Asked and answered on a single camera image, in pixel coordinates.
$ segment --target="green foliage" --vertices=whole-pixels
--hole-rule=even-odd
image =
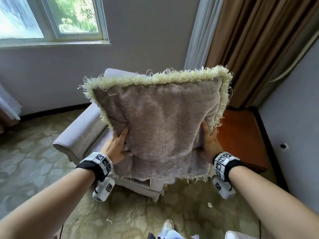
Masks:
[[[61,18],[62,24],[59,24],[61,32],[98,32],[92,0],[54,1],[58,4],[61,11],[60,16],[63,16]]]

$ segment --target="pants leg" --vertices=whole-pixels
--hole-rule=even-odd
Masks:
[[[170,231],[162,231],[159,234],[160,239],[185,239],[181,236],[177,231],[170,230]]]

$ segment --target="window sill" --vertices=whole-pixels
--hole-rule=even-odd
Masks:
[[[111,44],[106,40],[93,41],[63,41],[63,42],[46,42],[44,40],[0,40],[0,50],[19,49],[19,48],[40,48],[69,45],[108,45]]]

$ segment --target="window pane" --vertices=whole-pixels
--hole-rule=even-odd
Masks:
[[[0,39],[42,39],[26,0],[0,0]]]
[[[92,0],[48,0],[61,33],[98,33]]]

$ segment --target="cream fringe trim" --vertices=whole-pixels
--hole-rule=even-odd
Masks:
[[[110,96],[114,96],[117,94],[111,94],[110,88],[113,86],[121,86],[127,87],[130,85],[142,85],[142,86],[150,86],[150,85],[160,85],[160,84],[168,84],[168,83],[185,83],[185,82],[194,82],[198,80],[213,80],[216,77],[222,77],[222,84],[220,87],[220,103],[218,111],[215,115],[214,126],[221,125],[221,118],[223,117],[223,113],[225,111],[226,105],[228,104],[228,91],[229,84],[232,80],[232,73],[229,72],[223,66],[216,66],[214,68],[204,68],[202,67],[199,70],[185,70],[185,71],[176,71],[167,69],[164,72],[159,72],[154,74],[153,76],[139,75],[139,76],[128,76],[128,77],[103,77],[99,76],[98,78],[84,78],[84,84],[81,85],[84,90],[84,94],[87,98],[90,99],[91,102],[94,102],[98,105],[101,111],[101,118],[110,128],[113,130],[113,126],[108,119],[106,111],[100,106],[96,97],[93,93],[94,89],[102,89],[105,90]],[[202,179],[207,180],[208,177],[213,176],[213,167],[211,166],[211,170],[207,175],[197,176],[197,177],[189,177],[187,179]]]

